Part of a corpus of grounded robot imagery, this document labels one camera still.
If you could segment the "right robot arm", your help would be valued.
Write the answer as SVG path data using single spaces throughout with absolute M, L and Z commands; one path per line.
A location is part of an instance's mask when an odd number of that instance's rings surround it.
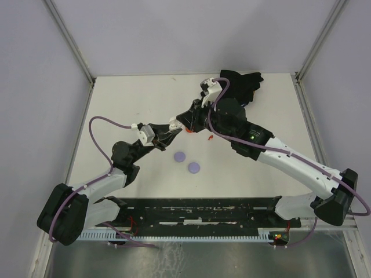
M 228 140 L 241 156 L 274 167 L 310 189 L 304 195 L 275 197 L 266 212 L 270 225 L 305 217 L 318 217 L 333 226 L 343 224 L 357 187 L 355 171 L 331 169 L 297 154 L 269 130 L 248 121 L 244 107 L 233 98 L 220 100 L 214 108 L 196 99 L 176 119 L 194 133 L 208 129 Z

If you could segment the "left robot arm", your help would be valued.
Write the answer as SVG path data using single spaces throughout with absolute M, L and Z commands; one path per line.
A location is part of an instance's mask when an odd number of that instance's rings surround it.
M 127 205 L 110 194 L 130 185 L 140 170 L 135 163 L 155 149 L 165 151 L 182 127 L 178 120 L 168 125 L 139 124 L 135 142 L 118 141 L 113 145 L 110 168 L 105 173 L 73 186 L 55 186 L 37 219 L 37 227 L 52 242 L 68 246 L 85 229 L 110 221 L 116 226 L 125 224 Z

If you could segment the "white round charging case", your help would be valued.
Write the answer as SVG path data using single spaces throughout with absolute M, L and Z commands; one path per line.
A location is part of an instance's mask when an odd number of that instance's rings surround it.
M 171 117 L 169 120 L 169 130 L 177 130 L 183 127 L 183 124 L 179 122 L 176 117 Z

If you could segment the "purple charging case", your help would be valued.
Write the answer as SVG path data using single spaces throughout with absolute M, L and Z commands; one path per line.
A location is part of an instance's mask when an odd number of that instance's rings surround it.
M 197 162 L 191 162 L 188 164 L 188 171 L 192 174 L 196 174 L 201 170 L 201 166 Z
M 185 159 L 186 159 L 186 155 L 185 155 L 184 152 L 182 152 L 182 151 L 178 151 L 178 152 L 176 152 L 176 153 L 174 154 L 173 158 L 174 158 L 174 160 L 175 160 L 176 162 L 181 163 L 181 162 L 185 161 Z

